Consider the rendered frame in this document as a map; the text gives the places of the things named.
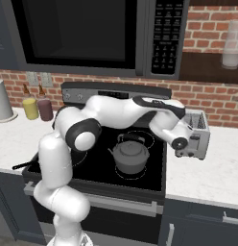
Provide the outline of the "grey cast iron kettle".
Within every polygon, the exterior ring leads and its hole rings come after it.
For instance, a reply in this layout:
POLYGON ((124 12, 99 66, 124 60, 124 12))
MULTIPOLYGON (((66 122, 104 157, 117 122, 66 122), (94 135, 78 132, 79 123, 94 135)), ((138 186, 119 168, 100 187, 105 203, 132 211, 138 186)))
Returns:
POLYGON ((120 134, 116 145, 109 151, 117 169, 127 175, 141 172, 150 156, 145 138, 135 134, 120 134))

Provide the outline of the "black stove range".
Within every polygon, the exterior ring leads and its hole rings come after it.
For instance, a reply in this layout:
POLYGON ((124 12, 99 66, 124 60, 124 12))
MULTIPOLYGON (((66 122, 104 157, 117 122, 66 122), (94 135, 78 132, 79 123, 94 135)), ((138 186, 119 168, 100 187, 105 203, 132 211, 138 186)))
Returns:
MULTIPOLYGON (((127 129, 104 126, 92 149, 71 151, 73 175, 68 185, 82 194, 146 204, 155 201, 163 206, 167 144, 148 127, 154 116, 153 112, 148 112, 127 129), (145 138, 150 156, 138 174, 124 174, 115 165, 109 150, 116 145, 120 134, 145 138)), ((151 217, 91 206, 81 226, 94 246, 157 246, 161 218, 162 213, 151 217)))

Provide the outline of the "dark red squeeze bottle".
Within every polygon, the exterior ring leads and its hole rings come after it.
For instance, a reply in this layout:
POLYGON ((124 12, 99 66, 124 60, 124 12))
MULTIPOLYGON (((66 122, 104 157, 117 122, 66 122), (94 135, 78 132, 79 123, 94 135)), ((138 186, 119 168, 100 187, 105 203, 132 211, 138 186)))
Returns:
POLYGON ((53 119, 53 109, 49 98, 46 97, 42 85, 39 85, 39 95, 37 99, 37 106, 40 114, 40 118, 43 121, 50 121, 53 119))

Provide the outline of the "silver toaster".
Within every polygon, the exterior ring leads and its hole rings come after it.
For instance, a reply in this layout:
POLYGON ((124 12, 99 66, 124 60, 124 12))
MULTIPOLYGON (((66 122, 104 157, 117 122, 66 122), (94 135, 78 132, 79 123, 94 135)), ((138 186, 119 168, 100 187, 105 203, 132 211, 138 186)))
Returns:
POLYGON ((202 110, 187 109, 184 120, 193 128, 189 144, 183 150, 176 150, 178 158, 189 157, 204 160, 210 139, 210 131, 205 112, 202 110))

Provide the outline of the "yellow squeeze bottle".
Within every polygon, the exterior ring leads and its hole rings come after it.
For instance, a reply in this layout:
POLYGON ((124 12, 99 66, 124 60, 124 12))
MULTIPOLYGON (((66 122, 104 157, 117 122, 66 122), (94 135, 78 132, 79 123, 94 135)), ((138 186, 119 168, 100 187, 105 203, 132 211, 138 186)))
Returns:
POLYGON ((35 120, 38 118, 38 109, 36 98, 30 93, 26 85, 23 85, 23 108, 26 117, 30 120, 35 120))

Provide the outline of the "grey microwave oven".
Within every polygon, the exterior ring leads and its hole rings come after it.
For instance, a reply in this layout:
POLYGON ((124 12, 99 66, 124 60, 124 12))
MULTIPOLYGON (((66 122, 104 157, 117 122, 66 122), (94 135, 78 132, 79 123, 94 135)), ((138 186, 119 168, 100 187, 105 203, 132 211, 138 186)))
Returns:
POLYGON ((190 0, 146 0, 143 75, 135 74, 137 0, 1 0, 18 69, 179 77, 190 0))

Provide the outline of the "black pan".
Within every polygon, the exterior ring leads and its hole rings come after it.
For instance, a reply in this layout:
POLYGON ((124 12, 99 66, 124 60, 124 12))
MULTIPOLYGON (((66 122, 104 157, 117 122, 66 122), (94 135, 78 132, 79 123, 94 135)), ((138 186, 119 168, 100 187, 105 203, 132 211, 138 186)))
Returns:
POLYGON ((13 166, 12 170, 20 169, 20 168, 31 166, 31 165, 37 165, 37 164, 39 164, 38 163, 38 153, 36 153, 30 161, 13 166))

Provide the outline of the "dark blue drawer front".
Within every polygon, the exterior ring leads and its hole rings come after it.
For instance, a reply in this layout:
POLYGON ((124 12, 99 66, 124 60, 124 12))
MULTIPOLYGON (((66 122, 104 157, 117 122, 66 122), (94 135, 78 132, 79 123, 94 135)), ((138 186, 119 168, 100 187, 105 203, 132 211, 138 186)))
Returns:
POLYGON ((238 218, 238 209, 229 209, 173 199, 165 200, 163 214, 176 218, 223 223, 224 211, 228 217, 238 218))

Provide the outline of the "dark blue base cupboard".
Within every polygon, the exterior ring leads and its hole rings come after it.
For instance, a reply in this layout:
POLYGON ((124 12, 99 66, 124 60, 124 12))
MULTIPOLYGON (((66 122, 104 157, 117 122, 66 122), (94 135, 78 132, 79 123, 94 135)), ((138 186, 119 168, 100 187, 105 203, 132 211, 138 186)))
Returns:
POLYGON ((21 175, 0 172, 0 210, 14 239, 45 245, 32 201, 24 193, 24 187, 21 175))

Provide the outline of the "clear glass jar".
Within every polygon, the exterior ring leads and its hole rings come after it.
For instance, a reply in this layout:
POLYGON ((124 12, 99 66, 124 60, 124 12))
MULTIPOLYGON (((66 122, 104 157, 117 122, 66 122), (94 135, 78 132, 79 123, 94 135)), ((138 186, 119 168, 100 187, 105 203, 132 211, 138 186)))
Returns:
POLYGON ((229 23, 222 55, 222 66, 225 69, 238 68, 238 20, 231 20, 229 23))

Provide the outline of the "dark blue cupboard door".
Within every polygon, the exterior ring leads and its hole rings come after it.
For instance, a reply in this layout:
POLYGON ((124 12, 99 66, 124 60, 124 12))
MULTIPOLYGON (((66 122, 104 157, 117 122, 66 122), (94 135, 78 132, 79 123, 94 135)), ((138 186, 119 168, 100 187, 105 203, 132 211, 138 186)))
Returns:
POLYGON ((238 246, 238 226, 163 216, 158 246, 166 246, 169 224, 175 225, 172 246, 238 246))

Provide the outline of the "grey wall outlet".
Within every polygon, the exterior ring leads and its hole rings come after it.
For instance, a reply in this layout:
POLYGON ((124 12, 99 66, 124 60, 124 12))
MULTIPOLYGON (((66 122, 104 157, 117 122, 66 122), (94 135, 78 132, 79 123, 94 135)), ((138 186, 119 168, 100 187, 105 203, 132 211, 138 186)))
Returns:
POLYGON ((35 72, 27 71, 27 78, 30 86, 38 86, 38 77, 35 72))
POLYGON ((41 83, 43 87, 52 87, 52 77, 50 73, 47 72, 41 72, 40 73, 41 83))

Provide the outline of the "dark wooden wall shelf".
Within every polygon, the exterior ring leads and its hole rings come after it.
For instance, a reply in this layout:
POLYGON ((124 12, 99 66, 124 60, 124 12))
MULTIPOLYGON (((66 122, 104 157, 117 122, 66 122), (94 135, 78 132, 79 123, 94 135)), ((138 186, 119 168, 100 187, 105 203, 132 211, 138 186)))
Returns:
POLYGON ((181 81, 238 85, 238 68, 223 68, 221 54, 183 53, 178 78, 181 81))

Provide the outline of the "dark blue wall cupboard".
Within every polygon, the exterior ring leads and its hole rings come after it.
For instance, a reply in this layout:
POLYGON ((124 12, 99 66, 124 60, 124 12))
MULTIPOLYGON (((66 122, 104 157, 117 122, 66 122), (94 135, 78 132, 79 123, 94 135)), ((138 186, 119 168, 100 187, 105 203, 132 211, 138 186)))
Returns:
POLYGON ((18 68, 16 56, 12 46, 7 19, 0 0, 0 69, 16 70, 18 68))

